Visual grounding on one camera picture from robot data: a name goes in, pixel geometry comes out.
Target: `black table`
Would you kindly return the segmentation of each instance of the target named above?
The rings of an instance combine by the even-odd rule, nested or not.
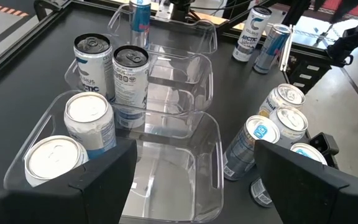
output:
[[[57,95],[69,90],[64,73],[73,60],[73,39],[87,32],[105,32],[112,14],[110,9],[71,4],[47,18],[55,22],[36,27],[37,36],[0,66],[0,189],[7,168],[37,121]],[[224,149],[269,91],[285,83],[276,67],[268,75],[252,71],[256,55],[248,64],[231,58],[234,41],[222,37],[218,50],[210,55],[214,99],[208,113],[219,123]],[[274,208],[261,208],[251,200],[249,184],[257,176],[254,169],[238,182],[225,181],[224,208],[213,223],[281,223]]]

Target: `concrete floor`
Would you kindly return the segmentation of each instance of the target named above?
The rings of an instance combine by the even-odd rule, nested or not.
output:
[[[219,1],[216,1],[211,5],[203,6],[217,7],[219,4]],[[0,33],[14,23],[15,19],[20,19],[11,16],[0,12]],[[36,23],[36,18],[31,19],[0,42],[0,53]],[[326,24],[319,27],[320,30],[325,28]],[[353,64],[345,69],[358,86],[358,49],[353,55],[355,56]],[[306,99],[303,111],[309,119],[310,134],[314,136],[325,132],[333,135],[340,148],[340,153],[336,156],[340,169],[358,177],[358,95],[349,80],[340,68],[334,67],[307,94]]]

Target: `pull tab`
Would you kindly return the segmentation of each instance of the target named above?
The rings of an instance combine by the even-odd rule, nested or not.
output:
[[[127,58],[134,63],[139,63],[142,61],[142,59],[139,56],[136,56],[135,54],[129,53],[127,54]]]

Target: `aluminum can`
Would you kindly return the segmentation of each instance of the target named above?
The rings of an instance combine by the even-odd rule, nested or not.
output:
[[[327,165],[327,161],[324,156],[313,146],[305,143],[296,143],[291,147],[290,150]],[[260,177],[251,183],[250,194],[258,205],[265,208],[270,208],[273,206],[273,201],[270,198],[269,193],[266,191],[265,185],[263,184]]]
[[[85,147],[90,159],[116,146],[114,112],[98,93],[71,97],[66,103],[64,121],[70,136]]]
[[[276,143],[280,131],[270,119],[254,115],[248,118],[223,155],[226,179],[238,180],[254,166],[254,144],[258,139]]]
[[[280,130],[280,140],[276,144],[287,149],[299,141],[308,128],[306,117],[292,106],[278,107],[271,112],[269,118]]]
[[[254,6],[250,10],[240,38],[233,51],[235,59],[240,62],[249,61],[271,15],[272,11],[263,6]]]
[[[298,110],[305,103],[305,94],[290,84],[280,84],[274,88],[259,107],[259,115],[269,117],[270,113],[280,106],[292,106]]]
[[[110,40],[101,34],[83,34],[74,40],[74,54],[83,89],[113,101],[115,91]]]
[[[285,42],[291,34],[291,29],[283,24],[274,24],[265,43],[260,51],[260,55],[256,58],[254,70],[267,74],[270,67],[274,63],[276,56],[281,52]]]
[[[149,29],[151,15],[150,0],[129,1],[131,23],[131,45],[149,47]]]
[[[24,156],[24,174],[35,187],[87,162],[85,148],[67,136],[50,136],[34,144]]]
[[[150,61],[148,53],[137,46],[119,47],[113,54],[116,103],[146,109]],[[137,128],[145,123],[142,110],[118,108],[117,120],[125,128]]]

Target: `stacked plastic bins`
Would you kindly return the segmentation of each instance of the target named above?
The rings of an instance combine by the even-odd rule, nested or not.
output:
[[[122,5],[108,26],[115,48],[129,44],[125,41],[130,32],[126,9],[128,5]],[[169,37],[173,35],[182,35],[183,42],[172,42]],[[141,128],[126,129],[116,123],[117,138],[135,139],[138,150],[135,177],[120,223],[209,222],[223,207],[219,126],[204,112],[213,98],[212,66],[205,54],[216,50],[214,24],[182,24],[153,17],[149,40],[147,108],[112,104],[115,110],[145,114]],[[24,156],[35,143],[48,136],[68,136],[63,121],[65,104],[82,91],[75,62],[65,80],[73,90],[58,96],[30,133],[6,173],[6,189],[31,188],[22,168]]]

